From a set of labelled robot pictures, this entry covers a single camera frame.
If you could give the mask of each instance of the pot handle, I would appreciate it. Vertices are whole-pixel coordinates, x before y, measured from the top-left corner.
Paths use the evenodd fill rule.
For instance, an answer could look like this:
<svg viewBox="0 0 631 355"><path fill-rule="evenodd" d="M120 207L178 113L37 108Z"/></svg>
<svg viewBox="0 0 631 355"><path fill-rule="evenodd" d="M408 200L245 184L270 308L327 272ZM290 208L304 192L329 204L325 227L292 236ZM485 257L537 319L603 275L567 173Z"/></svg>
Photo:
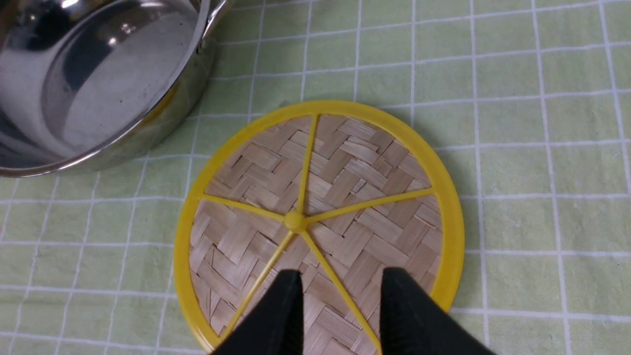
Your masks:
<svg viewBox="0 0 631 355"><path fill-rule="evenodd" d="M210 15L208 15L208 20L206 20L206 28L204 28L204 33L201 36L202 40L213 31L219 20L228 13L234 2L235 0L221 0L219 5L211 11Z"/></svg>

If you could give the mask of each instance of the center hub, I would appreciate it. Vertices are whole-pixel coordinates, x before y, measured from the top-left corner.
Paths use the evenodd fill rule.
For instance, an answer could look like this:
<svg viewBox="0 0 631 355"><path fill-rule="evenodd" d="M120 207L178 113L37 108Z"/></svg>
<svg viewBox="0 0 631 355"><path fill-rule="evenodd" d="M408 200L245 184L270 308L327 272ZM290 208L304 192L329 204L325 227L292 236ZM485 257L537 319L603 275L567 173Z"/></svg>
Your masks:
<svg viewBox="0 0 631 355"><path fill-rule="evenodd" d="M287 229L294 233L304 232L307 228L307 219L296 210L289 211L289 213L285 215L283 223Z"/></svg>

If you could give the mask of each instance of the yellow plastic frame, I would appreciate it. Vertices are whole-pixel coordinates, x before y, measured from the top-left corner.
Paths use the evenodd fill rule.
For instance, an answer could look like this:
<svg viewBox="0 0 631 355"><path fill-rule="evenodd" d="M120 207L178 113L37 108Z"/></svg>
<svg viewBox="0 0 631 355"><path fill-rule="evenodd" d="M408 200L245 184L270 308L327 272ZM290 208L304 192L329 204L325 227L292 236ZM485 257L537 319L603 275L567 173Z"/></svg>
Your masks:
<svg viewBox="0 0 631 355"><path fill-rule="evenodd" d="M195 290L193 289L191 271L189 267L189 245L191 238L192 222L195 218L196 209L201 200L211 200L226 205L248 210L257 214L265 215L269 218L276 219L281 222L285 222L288 225L287 216L275 214L274 212L265 211L261 208L246 205L244 203L219 198L217 196L209 196L204 193L204 190L208 183L212 180L215 172L221 167L231 154L236 151L240 146L245 144L256 134L276 125L287 121L289 119L311 116L311 131L309 136L309 142L305 153L304 167L308 167L310 162L310 155L315 139L315 127L317 118L322 114L334 114L340 116L348 116L361 121L370 123L376 127L383 129L396 137L403 145L415 156L421 166L424 168L425 173L429 177L432 184L431 188L413 191L410 193L403 193L399 195L387 196L376 200L370 200L356 205L339 208L330 212L325 212L320 215L307 217L300 221L302 226L298 226L297 229L290 231L284 240L279 244L278 249L271 257L268 264L265 266L261 275L254 283L252 290L246 295L245 300L237 309L236 314L233 316L232 321L228 325L223 336L220 337L206 321L202 311L199 307ZM308 174L304 174L308 169L303 168L303 174L301 178L300 194L298 196L298 213L302 213L305 201L305 192L307 185ZM442 252L440 256L439 271L432 289L430 296L432 299L443 309L448 310L453 303L458 283L463 269L464 261L464 222L463 215L454 184L447 173L443 163L440 161L436 153L413 129L404 124L402 121L391 116L390 114L354 102L326 100L326 101L312 101L303 102L301 104L291 105L284 107L277 111L274 111L264 117L255 120L252 124L246 126L239 131L226 144L217 150L214 156L206 164L201 171L199 177L193 184L189 194L184 202L184 207L180 215L179 225L177 227L177 235L175 238L174 249L174 277L175 277L175 289L177 297L182 307L182 312L197 340L202 345L206 352L211 352L215 349L224 338L232 331L239 316L245 310L247 304L257 291L258 287L263 282L265 276L268 274L269 269L273 266L273 263L281 255L282 251L287 247L292 238L299 234L301 235L309 248L314 252L315 256L319 259L320 263L324 267L325 271L331 277L334 285L340 291L340 294L344 300L348 303L350 309L355 314L360 324L364 328L373 341L375 346L380 351L379 340L374 331L368 325L366 319L361 315L359 309L353 302L350 295L346 292L343 284L339 281L332 268L319 251L314 240L309 236L306 227L311 222L323 220L331 217L335 217L340 214L348 213L354 210L367 208L371 206L381 205L385 203L401 201L409 198L416 198L423 195L434 194L438 199L440 213L442 216L442 230L443 230L443 243Z"/></svg>

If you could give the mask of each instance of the green fabric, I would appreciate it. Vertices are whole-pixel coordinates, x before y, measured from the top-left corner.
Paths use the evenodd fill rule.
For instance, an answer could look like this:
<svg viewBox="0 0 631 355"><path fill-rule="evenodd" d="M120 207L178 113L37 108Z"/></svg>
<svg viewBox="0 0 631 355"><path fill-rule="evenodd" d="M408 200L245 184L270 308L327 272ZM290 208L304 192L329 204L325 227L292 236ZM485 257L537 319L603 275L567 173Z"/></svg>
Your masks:
<svg viewBox="0 0 631 355"><path fill-rule="evenodd" d="M147 159L0 179L0 354L201 353L171 273L186 191L301 99L380 107L438 151L466 221L452 314L474 336L628 353L631 2L603 3L237 0L208 91Z"/></svg>

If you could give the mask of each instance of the woven bamboo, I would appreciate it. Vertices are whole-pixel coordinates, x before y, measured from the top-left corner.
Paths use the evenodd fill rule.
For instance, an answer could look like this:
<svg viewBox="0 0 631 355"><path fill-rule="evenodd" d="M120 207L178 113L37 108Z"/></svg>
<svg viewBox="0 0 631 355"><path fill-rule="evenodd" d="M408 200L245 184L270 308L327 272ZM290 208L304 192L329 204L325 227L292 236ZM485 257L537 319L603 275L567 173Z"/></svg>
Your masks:
<svg viewBox="0 0 631 355"><path fill-rule="evenodd" d="M422 191L430 187L429 179L392 135L348 117L317 119L309 157L305 153L312 120L292 119L255 136L222 165L205 192L277 215L300 210L297 202L307 155L304 215L330 217L316 219L307 232L336 276L327 273L327 265L319 262L306 239L286 239L290 232L282 220L202 200L191 232L193 286L207 321L224 337L268 261L289 241L244 315L279 270L298 269L305 299L304 353L372 355L377 350L361 318L373 334L379 333L383 268L404 267L424 290L432 290L442 249L440 210L429 194L353 208L360 202ZM360 317L336 287L336 277Z"/></svg>

